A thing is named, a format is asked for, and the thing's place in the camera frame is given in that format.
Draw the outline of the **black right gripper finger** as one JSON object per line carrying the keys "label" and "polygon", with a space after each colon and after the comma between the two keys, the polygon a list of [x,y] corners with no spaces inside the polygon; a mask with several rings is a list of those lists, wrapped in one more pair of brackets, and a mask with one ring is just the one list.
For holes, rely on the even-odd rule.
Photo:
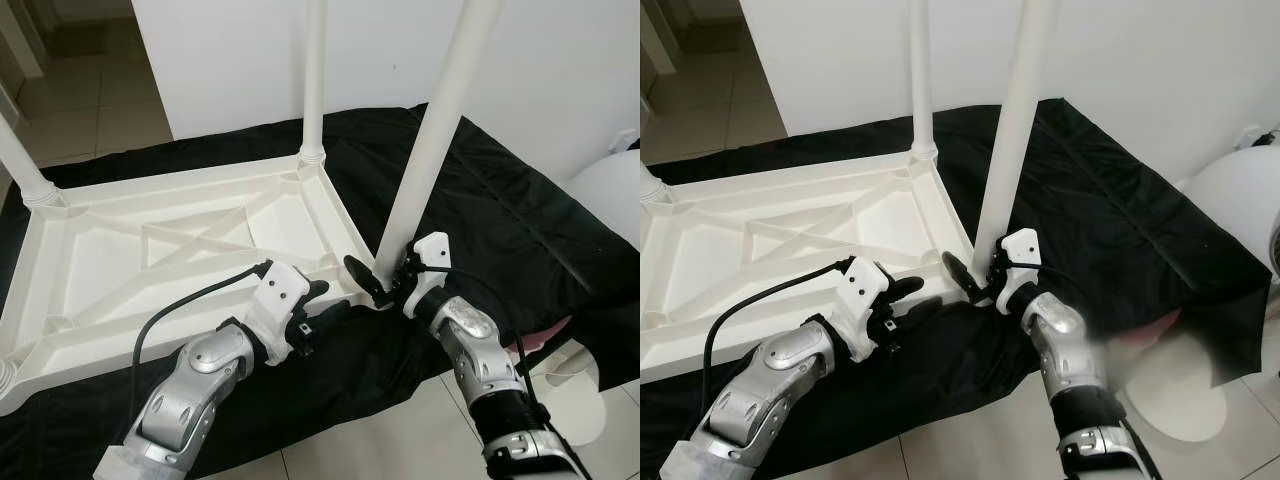
{"label": "black right gripper finger", "polygon": [[355,284],[367,294],[374,308],[393,305],[393,297],[367,265],[352,255],[343,257],[343,265]]}
{"label": "black right gripper finger", "polygon": [[956,255],[951,253],[950,251],[943,251],[942,264],[950,279],[966,296],[969,303],[975,306],[991,305],[988,291],[978,284],[977,279],[972,275],[968,266]]}

